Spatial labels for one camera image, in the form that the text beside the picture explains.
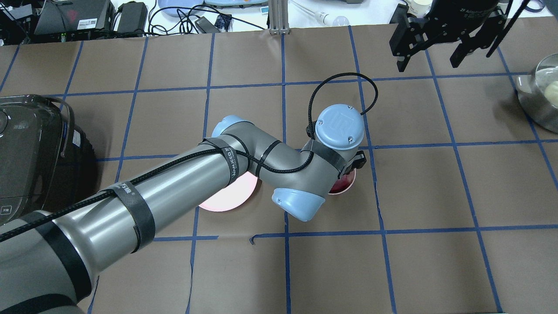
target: black velcro strap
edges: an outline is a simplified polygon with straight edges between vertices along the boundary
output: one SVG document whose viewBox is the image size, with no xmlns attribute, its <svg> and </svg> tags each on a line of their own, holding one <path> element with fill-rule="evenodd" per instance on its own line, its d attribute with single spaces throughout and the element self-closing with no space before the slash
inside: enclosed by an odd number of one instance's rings
<svg viewBox="0 0 558 314">
<path fill-rule="evenodd" d="M 153 242 L 155 237 L 155 220 L 153 219 L 151 209 L 149 209 L 145 199 L 143 199 L 136 187 L 130 181 L 124 181 L 116 183 L 107 189 L 111 189 L 116 193 L 116 196 L 124 204 L 128 212 L 130 212 L 136 224 L 134 231 L 136 232 L 138 244 L 132 253 Z"/>
<path fill-rule="evenodd" d="M 229 165 L 230 173 L 229 183 L 227 185 L 230 185 L 231 183 L 236 181 L 236 179 L 238 179 L 238 157 L 237 151 L 234 148 L 230 147 L 227 142 L 223 141 L 222 139 L 218 139 L 217 137 L 204 139 L 204 141 L 200 144 L 209 144 L 223 151 L 223 156 L 225 157 L 225 160 Z"/>
<path fill-rule="evenodd" d="M 262 170 L 262 164 L 266 161 L 267 155 L 271 153 L 271 150 L 275 148 L 275 146 L 281 143 L 280 140 L 276 140 L 275 142 L 271 143 L 270 146 L 267 147 L 266 151 L 263 152 L 262 157 L 259 159 L 258 167 L 256 167 L 256 176 L 259 178 L 259 171 Z"/>
<path fill-rule="evenodd" d="M 246 144 L 244 144 L 244 142 L 241 139 L 239 139 L 238 136 L 233 135 L 233 134 L 229 134 L 229 133 L 223 133 L 221 135 L 228 135 L 228 136 L 234 138 L 235 140 L 237 140 L 242 145 L 242 148 L 244 149 L 244 152 L 246 154 L 250 154 L 248 152 L 248 148 L 246 147 Z M 247 159 L 248 159 L 248 166 L 246 167 L 246 172 L 248 172 L 250 170 L 250 166 L 252 165 L 252 161 L 250 160 L 250 158 L 247 158 Z"/>
<path fill-rule="evenodd" d="M 75 306 L 75 303 L 63 294 L 44 294 L 6 308 L 0 311 L 0 314 L 39 314 L 53 308 L 68 305 Z"/>
<path fill-rule="evenodd" d="M 44 217 L 45 215 L 39 212 L 30 212 L 20 217 L 20 219 L 30 223 Z M 74 286 L 75 297 L 78 302 L 90 295 L 92 288 L 87 268 L 78 252 L 75 250 L 74 245 L 68 240 L 62 230 L 52 221 L 36 227 L 35 230 L 37 230 L 48 245 L 50 245 L 54 254 L 60 259 L 60 262 L 64 266 Z"/>
<path fill-rule="evenodd" d="M 345 165 L 347 164 L 347 161 L 341 155 L 339 155 L 339 153 L 315 140 L 309 140 L 301 149 L 301 151 L 314 152 L 314 154 L 318 155 L 319 157 L 327 161 L 330 165 L 335 167 L 335 169 L 337 169 L 339 173 L 343 171 Z"/>
</svg>

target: black power supply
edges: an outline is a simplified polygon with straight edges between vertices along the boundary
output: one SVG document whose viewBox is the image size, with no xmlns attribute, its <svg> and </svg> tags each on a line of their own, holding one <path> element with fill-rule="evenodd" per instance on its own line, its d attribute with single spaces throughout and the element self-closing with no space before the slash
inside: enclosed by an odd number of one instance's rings
<svg viewBox="0 0 558 314">
<path fill-rule="evenodd" d="M 119 33 L 133 33 L 125 37 L 141 37 L 147 20 L 147 7 L 143 2 L 128 2 L 118 8 L 122 12 L 118 22 Z"/>
</svg>

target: blue tape grid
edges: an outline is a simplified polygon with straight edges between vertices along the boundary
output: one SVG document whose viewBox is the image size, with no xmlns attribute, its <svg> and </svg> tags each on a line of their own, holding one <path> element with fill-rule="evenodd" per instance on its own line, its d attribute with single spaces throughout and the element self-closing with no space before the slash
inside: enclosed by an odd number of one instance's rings
<svg viewBox="0 0 558 314">
<path fill-rule="evenodd" d="M 357 54 L 357 51 L 356 51 L 356 48 L 355 48 L 353 31 L 352 31 L 352 28 L 350 26 L 348 27 L 348 32 L 349 32 L 351 45 L 352 45 L 352 49 L 353 49 L 355 69 L 356 69 L 357 72 L 359 72 L 358 54 Z M 126 126 L 126 131 L 125 131 L 125 134 L 124 134 L 124 140 L 123 140 L 123 144 L 122 144 L 121 155 L 119 157 L 98 159 L 98 161 L 118 161 L 119 162 L 119 167 L 118 167 L 118 170 L 117 170 L 117 175 L 116 175 L 115 182 L 119 181 L 119 176 L 120 176 L 120 172 L 121 172 L 121 169 L 122 169 L 122 163 L 123 163 L 124 160 L 172 158 L 172 157 L 176 156 L 176 155 L 124 156 L 124 150 L 126 148 L 126 140 L 127 140 L 127 136 L 128 136 L 128 133 L 129 133 L 129 127 L 130 127 L 130 123 L 131 123 L 131 119 L 132 119 L 132 115 L 133 115 L 133 108 L 134 108 L 136 96 L 137 96 L 138 93 L 165 92 L 165 91 L 188 91 L 188 90 L 200 90 L 200 89 L 206 90 L 208 96 L 207 96 L 207 99 L 206 99 L 205 113 L 204 113 L 204 131 L 203 132 L 204 132 L 204 136 L 205 136 L 206 132 L 207 132 L 207 119 L 208 119 L 208 112 L 209 112 L 209 94 L 210 94 L 211 89 L 281 86 L 282 87 L 283 142 L 286 142 L 286 86 L 288 86 L 288 85 L 307 85 L 307 84 L 316 85 L 316 84 L 320 83 L 320 81 L 286 82 L 286 77 L 285 77 L 285 73 L 286 73 L 285 72 L 285 37 L 284 37 L 284 35 L 281 35 L 281 70 L 282 70 L 281 82 L 266 83 L 266 84 L 239 84 L 239 85 L 212 86 L 211 85 L 211 70 L 212 70 L 212 66 L 213 66 L 213 47 L 214 47 L 214 35 L 213 35 L 212 38 L 211 38 L 208 82 L 207 82 L 206 86 L 183 87 L 183 88 L 139 89 L 138 87 L 139 87 L 139 82 L 140 82 L 140 78 L 141 78 L 141 72 L 142 72 L 142 69 L 143 69 L 143 62 L 145 60 L 147 44 L 148 44 L 148 41 L 146 39 L 144 47 L 143 47 L 142 58 L 141 58 L 141 62 L 140 62 L 139 70 L 138 70 L 138 76 L 137 76 L 137 79 L 136 79 L 136 86 L 135 86 L 134 90 L 111 91 L 111 92 L 69 93 L 72 78 L 74 76 L 76 67 L 78 65 L 79 57 L 81 55 L 81 51 L 82 51 L 82 48 L 83 48 L 83 42 L 81 42 L 78 53 L 77 53 L 77 56 L 76 56 L 76 59 L 75 59 L 75 63 L 73 65 L 73 68 L 72 68 L 72 71 L 71 71 L 71 74 L 70 74 L 70 78 L 68 80 L 68 84 L 65 88 L 64 93 L 63 94 L 50 95 L 50 96 L 56 96 L 56 97 L 63 97 L 65 99 L 68 96 L 89 96 L 89 95 L 102 95 L 102 94 L 123 94 L 123 93 L 132 93 L 133 94 L 132 103 L 131 103 L 131 106 L 130 106 L 130 111 L 129 111 L 129 116 L 128 116 L 128 121 L 127 121 L 127 126 Z M 16 57 L 19 53 L 19 50 L 20 50 L 20 47 L 18 46 L 16 48 L 16 51 L 14 52 L 13 58 L 12 58 L 10 64 L 9 64 L 9 67 L 6 71 L 6 74 L 2 79 L 2 83 L 0 84 L 0 92 L 2 91 L 6 81 L 8 79 L 8 76 L 11 72 L 11 69 L 12 69 L 12 67 L 15 63 Z M 482 239 L 481 232 L 506 231 L 506 230 L 558 229 L 558 224 L 480 227 L 479 224 L 478 224 L 475 212 L 474 212 L 474 206 L 473 206 L 472 199 L 471 199 L 471 196 L 470 196 L 470 193 L 469 193 L 469 189 L 468 189 L 468 185 L 467 185 L 467 181 L 466 181 L 466 177 L 465 177 L 465 172 L 463 170 L 463 166 L 461 164 L 461 160 L 460 160 L 460 157 L 459 157 L 458 147 L 460 147 L 460 146 L 477 146 L 477 145 L 537 144 L 539 146 L 540 150 L 541 150 L 541 155 L 543 156 L 543 158 L 545 160 L 545 163 L 546 163 L 546 165 L 549 169 L 549 173 L 552 177 L 552 180 L 554 181 L 556 189 L 558 189 L 558 180 L 557 180 L 556 174 L 555 174 L 555 172 L 552 168 L 552 165 L 550 164 L 550 161 L 549 161 L 548 156 L 546 154 L 545 148 L 542 145 L 543 143 L 558 142 L 558 139 L 541 140 L 538 133 L 537 133 L 537 130 L 535 128 L 535 124 L 526 115 L 526 119 L 527 119 L 527 121 L 529 123 L 529 126 L 530 126 L 530 128 L 533 132 L 534 137 L 535 137 L 534 140 L 498 141 L 498 142 L 455 142 L 455 138 L 453 136 L 453 131 L 451 129 L 451 124 L 450 124 L 450 121 L 449 121 L 449 118 L 448 118 L 448 114 L 445 110 L 444 100 L 442 98 L 440 88 L 439 88 L 438 83 L 437 83 L 437 80 L 440 79 L 440 78 L 469 78 L 469 77 L 501 77 L 501 76 L 507 76 L 510 80 L 511 85 L 515 88 L 516 86 L 515 86 L 515 83 L 513 81 L 513 76 L 522 75 L 522 74 L 526 74 L 526 73 L 525 72 L 510 72 L 509 67 L 506 63 L 506 60 L 505 60 L 505 58 L 504 58 L 500 49 L 498 49 L 498 54 L 499 54 L 499 56 L 502 60 L 504 68 L 506 70 L 505 73 L 436 75 L 435 72 L 434 72 L 434 69 L 433 69 L 432 62 L 431 62 L 430 56 L 428 54 L 428 51 L 426 51 L 427 61 L 429 62 L 431 75 L 419 76 L 419 77 L 401 77 L 401 78 L 374 78 L 375 81 L 432 79 L 435 83 L 436 91 L 438 93 L 438 97 L 439 97 L 439 100 L 440 100 L 440 106 L 441 106 L 442 111 L 444 113 L 444 118 L 445 118 L 445 121 L 446 121 L 446 125 L 448 127 L 448 132 L 450 134 L 451 142 L 449 142 L 449 143 L 430 143 L 430 144 L 408 144 L 408 145 L 373 145 L 372 144 L 372 138 L 371 138 L 371 136 L 369 134 L 369 131 L 368 131 L 368 121 L 365 117 L 364 121 L 365 121 L 365 125 L 367 127 L 366 132 L 367 132 L 368 142 L 367 142 L 367 146 L 360 147 L 360 149 L 368 150 L 368 152 L 370 153 L 370 157 L 371 157 L 370 166 L 371 166 L 371 169 L 372 169 L 374 190 L 376 190 L 376 184 L 377 184 L 376 169 L 375 169 L 375 164 L 374 164 L 374 150 L 377 150 L 377 149 L 428 148 L 428 147 L 452 147 L 454 149 L 456 159 L 458 161 L 458 166 L 459 166 L 461 178 L 462 178 L 462 181 L 463 181 L 464 189 L 465 189 L 465 192 L 466 192 L 466 195 L 467 195 L 467 199 L 468 199 L 468 202 L 469 202 L 469 207 L 470 207 L 472 217 L 473 217 L 473 221 L 474 221 L 474 227 L 445 228 L 445 229 L 441 228 L 441 229 L 386 230 L 385 227 L 384 227 L 384 224 L 383 224 L 381 210 L 380 210 L 380 202 L 379 202 L 377 194 L 376 194 L 376 205 L 377 205 L 377 210 L 378 210 L 378 219 L 379 219 L 379 222 L 380 222 L 380 230 L 331 231 L 331 232 L 292 232 L 292 233 L 290 233 L 289 230 L 288 230 L 288 215 L 285 213 L 285 215 L 284 215 L 285 232 L 275 233 L 275 234 L 255 235 L 251 238 L 251 241 L 253 241 L 254 239 L 258 239 L 258 238 L 277 238 L 277 237 L 281 238 L 281 237 L 283 237 L 285 239 L 285 277 L 286 277 L 286 297 L 287 297 L 286 312 L 287 312 L 287 314 L 291 313 L 289 238 L 291 238 L 291 237 L 309 237 L 309 236 L 381 235 L 382 246 L 383 246 L 383 250 L 384 250 L 384 259 L 385 259 L 385 263 L 386 263 L 386 274 L 387 274 L 387 280 L 388 280 L 388 286 L 389 286 L 389 296 L 390 296 L 390 300 L 391 300 L 392 311 L 393 311 L 393 313 L 396 314 L 397 309 L 396 309 L 396 303 L 395 303 L 395 295 L 394 295 L 394 292 L 393 292 L 393 283 L 392 283 L 392 279 L 391 279 L 391 270 L 390 270 L 390 264 L 389 264 L 389 253 L 388 253 L 386 235 L 446 233 L 446 232 L 475 232 L 477 234 L 478 240 L 479 240 L 479 246 L 481 248 L 481 252 L 482 252 L 482 256 L 483 256 L 483 260 L 484 260 L 485 266 L 487 268 L 487 275 L 489 277 L 490 286 L 491 286 L 491 289 L 492 289 L 492 292 L 493 292 L 494 301 L 495 301 L 495 304 L 496 304 L 496 307 L 497 307 L 497 311 L 502 312 L 501 304 L 500 304 L 499 299 L 498 299 L 498 293 L 497 293 L 497 290 L 496 290 L 496 285 L 494 284 L 494 280 L 492 278 L 492 272 L 491 272 L 491 269 L 490 269 L 490 264 L 489 264 L 487 253 L 486 253 L 486 250 L 485 250 L 485 247 L 484 247 L 484 242 L 483 242 L 483 239 Z M 364 96 L 363 96 L 363 89 L 362 89 L 362 81 L 363 80 L 360 79 L 360 78 L 357 78 L 357 79 L 338 79 L 338 80 L 334 80 L 330 83 L 331 84 L 336 84 L 336 83 L 354 83 L 354 82 L 357 82 L 358 85 L 359 85 L 361 105 L 364 109 L 365 103 L 364 103 Z M 199 219 L 199 208 L 196 208 L 195 218 L 194 218 L 194 228 L 193 228 L 193 235 L 192 236 L 156 237 L 154 239 L 154 241 L 156 241 L 156 242 L 192 241 L 192 249 L 191 249 L 191 254 L 190 254 L 190 264 L 191 264 L 191 271 L 192 272 L 194 271 L 195 243 L 198 240 L 216 240 L 218 238 L 218 236 L 198 236 L 197 235 L 198 219 Z M 94 303 L 95 295 L 96 295 L 96 292 L 97 292 L 98 281 L 99 281 L 99 278 L 97 278 L 97 284 L 95 285 L 95 290 L 93 292 L 93 298 L 92 298 L 91 304 L 90 304 L 89 309 L 88 309 L 88 314 L 90 314 L 92 312 L 92 309 L 93 309 L 93 303 Z M 190 311 L 190 307 L 188 306 L 188 308 L 186 309 L 186 313 L 189 313 L 189 311 Z"/>
<path fill-rule="evenodd" d="M 498 297 L 498 292 L 496 291 L 496 284 L 494 284 L 494 278 L 492 277 L 492 270 L 490 269 L 490 262 L 488 261 L 488 255 L 486 252 L 486 248 L 484 247 L 484 240 L 483 236 L 480 233 L 479 229 L 479 222 L 477 220 L 477 214 L 475 213 L 475 208 L 473 205 L 473 199 L 471 198 L 471 193 L 469 192 L 469 184 L 467 183 L 467 178 L 465 177 L 465 171 L 463 169 L 463 164 L 461 163 L 461 157 L 459 156 L 458 146 L 455 144 L 455 137 L 453 131 L 451 129 L 451 123 L 448 117 L 448 113 L 446 111 L 446 107 L 444 105 L 444 99 L 442 97 L 442 93 L 440 92 L 440 86 L 438 85 L 438 79 L 436 77 L 436 73 L 434 72 L 434 67 L 432 66 L 432 60 L 430 60 L 430 54 L 428 50 L 425 51 L 426 53 L 426 60 L 428 61 L 428 66 L 430 67 L 430 72 L 432 72 L 432 78 L 434 80 L 434 86 L 436 87 L 436 92 L 438 93 L 438 98 L 440 100 L 440 105 L 442 108 L 442 112 L 444 114 L 444 119 L 446 121 L 446 126 L 448 127 L 448 132 L 450 135 L 451 143 L 454 149 L 455 158 L 457 160 L 459 172 L 461 174 L 461 179 L 463 181 L 463 187 L 465 189 L 465 194 L 467 196 L 467 201 L 469 202 L 469 209 L 471 210 L 471 215 L 473 216 L 473 224 L 475 226 L 475 230 L 477 232 L 477 238 L 479 240 L 480 245 L 480 252 L 483 256 L 484 266 L 486 267 L 488 281 L 490 283 L 490 287 L 492 289 L 492 295 L 494 297 L 494 303 L 496 304 L 496 310 L 498 313 L 502 312 L 502 306 L 500 304 L 500 299 Z"/>
<path fill-rule="evenodd" d="M 281 34 L 281 108 L 282 108 L 282 128 L 283 128 L 283 142 L 287 143 L 287 95 L 285 88 L 285 34 Z M 285 220 L 285 296 L 286 296 L 286 312 L 291 314 L 291 254 L 289 248 L 289 231 L 288 231 L 288 214 L 283 213 Z"/>
<path fill-rule="evenodd" d="M 357 48 L 355 47 L 354 44 L 354 37 L 353 37 L 353 29 L 349 26 L 349 37 L 350 37 L 350 43 L 351 46 L 353 48 L 353 57 L 354 57 L 354 63 L 355 63 L 355 67 L 358 73 L 360 73 L 360 65 L 358 64 L 358 55 L 357 55 Z M 361 78 L 358 79 L 358 90 L 359 90 L 359 94 L 360 94 L 360 105 L 361 105 L 361 109 L 362 111 L 364 111 L 366 109 L 366 103 L 364 102 L 364 92 L 362 90 L 362 80 Z M 368 129 L 368 117 L 367 115 L 364 115 L 364 129 L 366 131 L 366 137 L 367 137 L 367 141 L 368 141 L 368 153 L 370 154 L 370 168 L 372 170 L 372 179 L 373 179 L 373 184 L 374 184 L 374 196 L 376 198 L 376 208 L 378 211 L 378 220 L 379 220 L 379 224 L 380 224 L 380 232 L 382 235 L 382 248 L 383 248 L 383 253 L 384 253 L 384 262 L 386 264 L 386 275 L 387 275 L 387 284 L 388 284 L 388 289 L 389 289 L 389 301 L 391 302 L 391 310 L 393 312 L 393 314 L 397 314 L 397 306 L 395 303 L 395 293 L 393 291 L 393 280 L 391 277 L 391 265 L 389 263 L 389 252 L 388 252 L 388 247 L 387 247 L 387 239 L 386 239 L 386 228 L 384 227 L 384 223 L 383 223 L 383 218 L 382 218 L 382 211 L 380 210 L 380 202 L 378 199 L 378 190 L 377 190 L 377 182 L 378 182 L 378 177 L 376 176 L 376 164 L 374 162 L 374 152 L 372 150 L 372 138 L 370 136 L 370 131 Z"/>
</svg>

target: black appliance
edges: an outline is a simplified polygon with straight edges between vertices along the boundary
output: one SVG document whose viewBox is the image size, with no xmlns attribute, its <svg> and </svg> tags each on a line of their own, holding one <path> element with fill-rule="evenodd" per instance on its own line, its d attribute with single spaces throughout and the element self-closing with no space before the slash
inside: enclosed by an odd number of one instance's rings
<svg viewBox="0 0 558 314">
<path fill-rule="evenodd" d="M 110 0 L 47 1 L 35 28 L 34 42 L 90 40 L 110 31 Z"/>
<path fill-rule="evenodd" d="M 90 196 L 95 165 L 67 103 L 39 95 L 0 98 L 0 225 Z"/>
</svg>

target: power adapter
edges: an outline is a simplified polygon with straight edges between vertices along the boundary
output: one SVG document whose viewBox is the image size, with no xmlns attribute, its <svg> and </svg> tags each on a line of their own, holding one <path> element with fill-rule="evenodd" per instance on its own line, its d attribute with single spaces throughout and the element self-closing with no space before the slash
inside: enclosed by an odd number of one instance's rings
<svg viewBox="0 0 558 314">
<path fill-rule="evenodd" d="M 118 22 L 117 31 L 119 33 L 137 32 L 137 34 L 130 34 L 127 37 L 141 37 L 142 33 L 138 30 L 143 31 L 147 20 L 147 7 L 145 3 L 134 1 L 124 3 L 118 10 L 121 11 L 122 14 Z"/>
<path fill-rule="evenodd" d="M 217 27 L 215 27 L 213 24 L 211 24 L 211 22 L 208 21 L 208 19 L 205 18 L 204 16 L 195 20 L 194 24 L 196 24 L 196 28 L 204 34 L 219 33 L 220 32 L 217 29 Z"/>
</svg>

